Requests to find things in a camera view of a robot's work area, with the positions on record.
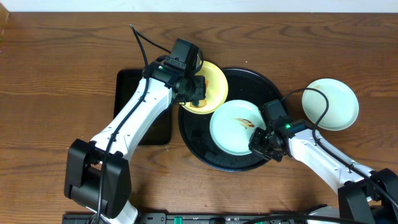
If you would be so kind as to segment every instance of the yellow plate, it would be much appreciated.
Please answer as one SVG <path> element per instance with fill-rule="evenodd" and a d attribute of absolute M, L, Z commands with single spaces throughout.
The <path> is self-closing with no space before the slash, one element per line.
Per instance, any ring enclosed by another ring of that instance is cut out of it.
<path fill-rule="evenodd" d="M 208 80 L 206 89 L 206 106 L 202 108 L 191 107 L 190 103 L 183 107 L 192 113 L 208 114 L 217 110 L 221 106 L 228 95 L 228 82 L 220 68 L 211 62 L 204 61 L 201 70 L 196 75 L 203 75 Z"/>

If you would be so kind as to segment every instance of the green tape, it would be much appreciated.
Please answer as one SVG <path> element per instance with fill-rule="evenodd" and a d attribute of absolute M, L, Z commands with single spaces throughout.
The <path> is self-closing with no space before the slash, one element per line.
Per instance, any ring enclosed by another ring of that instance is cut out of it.
<path fill-rule="evenodd" d="M 182 224 L 182 217 L 175 217 L 174 224 Z"/>

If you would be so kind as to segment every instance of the round black tray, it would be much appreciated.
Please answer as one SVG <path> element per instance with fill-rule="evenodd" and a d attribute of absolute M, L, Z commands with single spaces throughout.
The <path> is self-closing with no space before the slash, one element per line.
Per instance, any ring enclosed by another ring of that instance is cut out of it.
<path fill-rule="evenodd" d="M 229 100 L 246 100 L 261 106 L 282 95 L 276 86 L 262 75 L 240 68 L 226 68 L 223 73 L 228 81 Z M 182 138 L 198 159 L 205 164 L 225 171 L 245 171 L 257 168 L 268 162 L 251 153 L 245 156 L 233 156 L 216 146 L 210 136 L 210 114 L 194 114 L 182 106 L 178 111 L 178 123 Z"/>

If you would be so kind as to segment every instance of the brown stain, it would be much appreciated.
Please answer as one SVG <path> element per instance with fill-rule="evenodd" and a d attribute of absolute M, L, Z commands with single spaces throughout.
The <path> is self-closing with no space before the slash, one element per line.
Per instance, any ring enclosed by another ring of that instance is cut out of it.
<path fill-rule="evenodd" d="M 245 129 L 254 128 L 254 124 L 248 119 L 235 118 L 235 120 L 239 121 L 239 124 L 241 124 L 241 126 L 243 126 Z"/>

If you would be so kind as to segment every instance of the white wall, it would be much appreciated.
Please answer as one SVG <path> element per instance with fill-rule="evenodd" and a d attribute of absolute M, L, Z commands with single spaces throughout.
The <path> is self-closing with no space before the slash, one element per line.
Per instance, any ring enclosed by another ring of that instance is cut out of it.
<path fill-rule="evenodd" d="M 10 12 L 398 12 L 398 0 L 0 0 Z"/>

